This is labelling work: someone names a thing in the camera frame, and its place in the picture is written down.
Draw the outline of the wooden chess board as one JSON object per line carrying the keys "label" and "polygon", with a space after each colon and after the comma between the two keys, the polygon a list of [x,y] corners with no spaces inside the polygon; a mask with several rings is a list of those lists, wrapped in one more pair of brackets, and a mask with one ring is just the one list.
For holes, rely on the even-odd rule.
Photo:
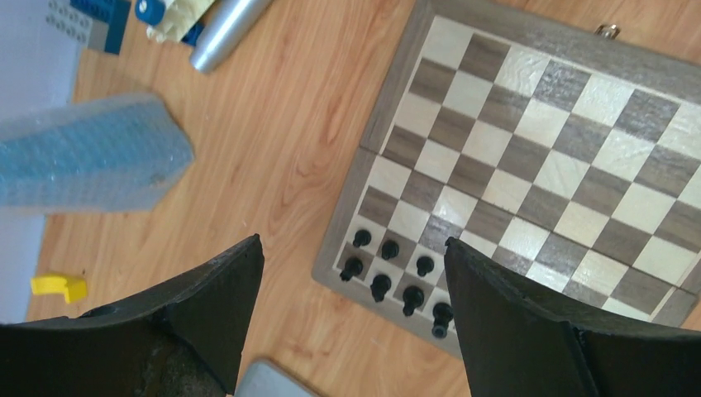
{"label": "wooden chess board", "polygon": [[[372,241],[354,247],[360,229]],[[699,66],[489,1],[417,2],[312,277],[458,356],[452,322],[432,336],[450,237],[586,304],[680,326],[700,297]],[[352,256],[364,269],[343,282]],[[377,274],[392,280],[379,303]],[[405,317],[409,285],[425,299]]]}

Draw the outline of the silver toy microphone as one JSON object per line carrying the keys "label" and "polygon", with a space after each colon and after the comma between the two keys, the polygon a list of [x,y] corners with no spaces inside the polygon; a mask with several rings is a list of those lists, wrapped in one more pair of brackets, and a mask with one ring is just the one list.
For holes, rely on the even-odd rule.
{"label": "silver toy microphone", "polygon": [[189,57],[200,73],[213,72],[234,51],[271,4],[270,0],[223,1]]}

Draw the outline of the black chess piece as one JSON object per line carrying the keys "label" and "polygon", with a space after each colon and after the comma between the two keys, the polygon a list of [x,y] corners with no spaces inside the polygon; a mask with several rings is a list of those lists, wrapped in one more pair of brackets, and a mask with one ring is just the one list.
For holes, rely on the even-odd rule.
{"label": "black chess piece", "polygon": [[414,314],[417,308],[420,308],[424,303],[424,292],[416,285],[409,285],[402,295],[403,299],[403,315],[410,317]]}
{"label": "black chess piece", "polygon": [[392,280],[386,274],[377,274],[370,285],[370,292],[376,303],[382,302],[392,287]]}
{"label": "black chess piece", "polygon": [[432,336],[436,339],[446,338],[450,322],[454,318],[453,308],[448,303],[439,302],[433,306],[432,315],[434,318]]}
{"label": "black chess piece", "polygon": [[348,282],[353,277],[359,276],[362,273],[363,269],[363,261],[356,256],[352,256],[348,258],[344,263],[344,267],[340,273],[340,278],[343,282]]}

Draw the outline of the black chess pawn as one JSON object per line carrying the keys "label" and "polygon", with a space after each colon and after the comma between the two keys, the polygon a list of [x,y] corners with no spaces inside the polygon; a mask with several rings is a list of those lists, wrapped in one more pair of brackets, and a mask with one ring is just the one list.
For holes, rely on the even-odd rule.
{"label": "black chess pawn", "polygon": [[416,262],[417,275],[419,277],[425,277],[429,273],[433,272],[435,267],[435,262],[430,256],[420,256]]}
{"label": "black chess pawn", "polygon": [[389,261],[397,257],[399,253],[399,245],[395,240],[388,239],[381,246],[381,257],[385,261]]}
{"label": "black chess pawn", "polygon": [[354,247],[368,246],[372,241],[372,235],[367,229],[358,230],[352,241]]}

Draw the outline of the silver metal tin lid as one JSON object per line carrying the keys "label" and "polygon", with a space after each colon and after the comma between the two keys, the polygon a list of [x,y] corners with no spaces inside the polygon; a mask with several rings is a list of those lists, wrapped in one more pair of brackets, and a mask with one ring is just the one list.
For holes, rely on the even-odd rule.
{"label": "silver metal tin lid", "polygon": [[313,397],[317,393],[267,359],[251,362],[237,383],[235,397]]}

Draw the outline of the blue bubble-wrapped cone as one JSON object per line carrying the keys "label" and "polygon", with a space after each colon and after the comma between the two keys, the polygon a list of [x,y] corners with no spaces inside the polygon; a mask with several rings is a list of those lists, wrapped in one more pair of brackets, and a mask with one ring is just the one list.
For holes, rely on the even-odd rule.
{"label": "blue bubble-wrapped cone", "polygon": [[193,160],[188,136],[152,93],[46,109],[1,123],[1,205],[148,211]]}

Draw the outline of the white blue toy car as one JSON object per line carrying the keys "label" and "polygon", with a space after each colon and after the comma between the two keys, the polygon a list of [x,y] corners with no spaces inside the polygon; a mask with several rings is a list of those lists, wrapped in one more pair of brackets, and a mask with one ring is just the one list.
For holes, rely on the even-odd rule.
{"label": "white blue toy car", "polygon": [[136,18],[146,24],[153,41],[181,42],[194,47],[204,29],[200,21],[214,0],[138,0]]}

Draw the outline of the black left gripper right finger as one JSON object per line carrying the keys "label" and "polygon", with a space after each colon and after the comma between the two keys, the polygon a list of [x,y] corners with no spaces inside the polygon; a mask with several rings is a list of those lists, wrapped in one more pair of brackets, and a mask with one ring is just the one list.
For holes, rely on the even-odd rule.
{"label": "black left gripper right finger", "polygon": [[581,303],[454,237],[444,263],[472,395],[699,395],[699,332]]}

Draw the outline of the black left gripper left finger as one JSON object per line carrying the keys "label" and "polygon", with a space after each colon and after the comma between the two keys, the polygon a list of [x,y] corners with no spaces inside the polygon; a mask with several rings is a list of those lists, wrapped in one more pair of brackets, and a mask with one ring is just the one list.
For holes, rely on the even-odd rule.
{"label": "black left gripper left finger", "polygon": [[4,396],[225,396],[265,257],[252,235],[211,260],[77,317],[1,327]]}

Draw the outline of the blue grey brick stack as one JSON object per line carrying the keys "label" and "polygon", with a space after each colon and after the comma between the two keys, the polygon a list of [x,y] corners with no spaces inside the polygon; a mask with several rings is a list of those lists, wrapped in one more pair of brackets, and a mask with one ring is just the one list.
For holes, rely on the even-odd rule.
{"label": "blue grey brick stack", "polygon": [[122,0],[71,0],[47,2],[49,26],[92,50],[119,55],[131,2]]}

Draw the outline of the yellow curved block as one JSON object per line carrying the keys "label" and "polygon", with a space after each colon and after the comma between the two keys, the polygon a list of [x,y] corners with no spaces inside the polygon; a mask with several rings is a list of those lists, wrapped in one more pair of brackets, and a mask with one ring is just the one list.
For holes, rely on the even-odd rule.
{"label": "yellow curved block", "polygon": [[33,295],[60,294],[67,304],[84,299],[88,295],[85,279],[72,275],[49,273],[31,279]]}

